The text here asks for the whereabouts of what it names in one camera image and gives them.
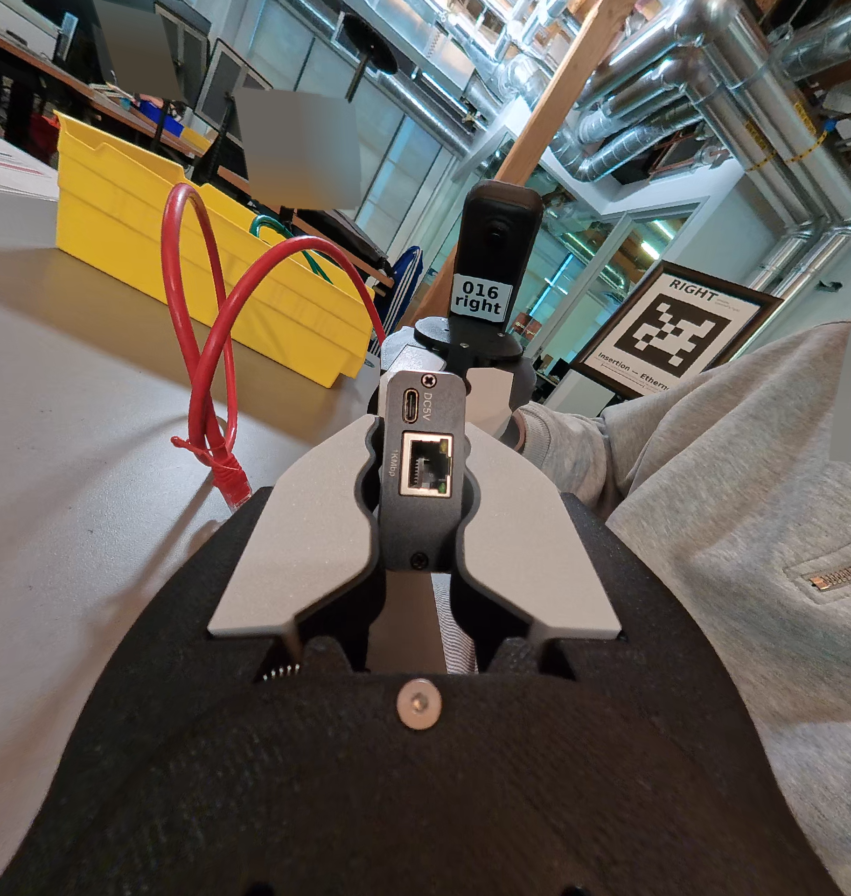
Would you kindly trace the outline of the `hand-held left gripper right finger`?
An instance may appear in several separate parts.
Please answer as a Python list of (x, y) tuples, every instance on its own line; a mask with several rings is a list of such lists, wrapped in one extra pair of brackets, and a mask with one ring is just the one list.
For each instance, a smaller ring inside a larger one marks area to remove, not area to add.
[(553, 483), (472, 424), (454, 615), (477, 641), (613, 640), (621, 623)]

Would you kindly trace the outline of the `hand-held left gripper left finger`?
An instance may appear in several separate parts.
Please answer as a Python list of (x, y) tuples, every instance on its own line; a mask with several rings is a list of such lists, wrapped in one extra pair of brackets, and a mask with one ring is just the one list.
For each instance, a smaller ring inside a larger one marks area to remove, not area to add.
[(378, 467), (364, 414), (277, 480), (209, 620), (215, 637), (365, 636), (385, 601), (375, 519), (363, 497)]

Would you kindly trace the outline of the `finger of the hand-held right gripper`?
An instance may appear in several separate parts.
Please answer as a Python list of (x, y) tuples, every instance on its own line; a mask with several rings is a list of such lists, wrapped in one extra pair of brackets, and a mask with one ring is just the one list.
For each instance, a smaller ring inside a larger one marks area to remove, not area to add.
[(466, 380), (469, 386), (466, 423), (492, 437), (500, 437), (512, 413), (509, 398), (513, 374), (498, 367), (470, 367)]

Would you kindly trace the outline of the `black ethernet adapter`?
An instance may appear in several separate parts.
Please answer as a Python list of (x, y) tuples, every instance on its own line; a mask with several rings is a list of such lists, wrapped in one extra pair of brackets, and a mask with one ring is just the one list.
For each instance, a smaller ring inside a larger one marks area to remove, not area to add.
[(401, 370), (380, 390), (380, 551), (394, 572), (451, 569), (463, 516), (467, 390), (457, 375)]

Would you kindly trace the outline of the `yellow plastic bin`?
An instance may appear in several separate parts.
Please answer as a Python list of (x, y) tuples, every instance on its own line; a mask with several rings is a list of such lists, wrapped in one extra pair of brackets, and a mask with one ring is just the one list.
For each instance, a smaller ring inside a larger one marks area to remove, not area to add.
[[(62, 113), (56, 246), (140, 292), (166, 302), (160, 237), (163, 209), (184, 170)], [(292, 255), (254, 290), (233, 338), (330, 388), (355, 378), (372, 323), (349, 276), (319, 261), (329, 282)]]

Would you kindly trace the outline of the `person's right forearm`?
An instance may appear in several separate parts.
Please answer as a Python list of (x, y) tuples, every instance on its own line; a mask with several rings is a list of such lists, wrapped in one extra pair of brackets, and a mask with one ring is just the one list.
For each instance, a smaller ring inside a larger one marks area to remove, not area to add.
[(686, 513), (762, 499), (817, 442), (833, 410), (850, 321), (828, 322), (595, 419), (534, 402), (512, 414), (515, 451), (563, 494), (607, 519), (657, 474), (649, 495)]

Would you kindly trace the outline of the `wooden beam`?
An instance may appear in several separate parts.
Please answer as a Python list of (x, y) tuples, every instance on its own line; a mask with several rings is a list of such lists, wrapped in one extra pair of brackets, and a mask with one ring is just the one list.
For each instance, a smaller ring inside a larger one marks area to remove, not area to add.
[(588, 77), (610, 51), (633, 6), (633, 1), (599, 1), (588, 12), (578, 36), (501, 164), (496, 180), (519, 186), (527, 183)]

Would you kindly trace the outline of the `framed marker sign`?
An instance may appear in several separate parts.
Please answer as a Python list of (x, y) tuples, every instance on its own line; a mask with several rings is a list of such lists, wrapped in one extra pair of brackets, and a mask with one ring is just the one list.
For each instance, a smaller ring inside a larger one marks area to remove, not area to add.
[(726, 363), (781, 297), (657, 262), (571, 368), (624, 399), (660, 394)]

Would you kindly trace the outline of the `black pole with round top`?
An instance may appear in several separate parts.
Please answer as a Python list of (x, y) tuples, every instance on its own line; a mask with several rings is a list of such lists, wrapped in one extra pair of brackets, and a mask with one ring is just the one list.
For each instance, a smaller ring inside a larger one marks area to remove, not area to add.
[(345, 100), (350, 104), (364, 79), (367, 66), (372, 65), (378, 72), (395, 75), (398, 63), (390, 45), (366, 20), (353, 13), (344, 13), (342, 27), (349, 42), (359, 53), (354, 75), (345, 94)]

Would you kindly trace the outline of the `grey zip hoodie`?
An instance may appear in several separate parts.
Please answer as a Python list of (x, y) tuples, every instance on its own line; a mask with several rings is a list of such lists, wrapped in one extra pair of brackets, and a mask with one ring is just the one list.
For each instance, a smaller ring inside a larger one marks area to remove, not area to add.
[(851, 894), (851, 464), (826, 437), (763, 439), (725, 421), (633, 486), (609, 527), (721, 655), (781, 789)]

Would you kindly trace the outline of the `silver ventilation ducts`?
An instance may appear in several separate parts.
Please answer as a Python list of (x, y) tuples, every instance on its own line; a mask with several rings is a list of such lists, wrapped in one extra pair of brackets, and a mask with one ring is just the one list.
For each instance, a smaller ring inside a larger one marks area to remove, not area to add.
[(767, 36), (745, 2), (676, 2), (600, 62), (548, 147), (595, 183), (703, 123), (784, 222), (748, 285), (786, 301), (851, 244), (851, 174), (797, 86), (850, 60), (851, 4)]

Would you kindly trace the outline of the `small framed music stand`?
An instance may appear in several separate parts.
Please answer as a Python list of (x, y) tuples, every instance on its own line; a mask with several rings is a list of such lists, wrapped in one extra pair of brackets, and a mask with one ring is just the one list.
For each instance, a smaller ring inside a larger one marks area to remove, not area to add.
[(187, 93), (197, 91), (208, 65), (210, 24), (185, 2), (156, 1), (155, 11), (165, 20), (165, 32), (178, 79)]
[(229, 99), (240, 88), (272, 89), (272, 84), (222, 38), (216, 39), (195, 105), (195, 114), (215, 128), (223, 123)]

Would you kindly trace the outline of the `printed paper sheet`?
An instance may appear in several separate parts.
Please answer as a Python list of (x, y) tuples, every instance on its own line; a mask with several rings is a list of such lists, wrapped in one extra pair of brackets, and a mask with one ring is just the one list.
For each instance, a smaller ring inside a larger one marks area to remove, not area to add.
[(57, 172), (0, 138), (0, 192), (56, 202)]

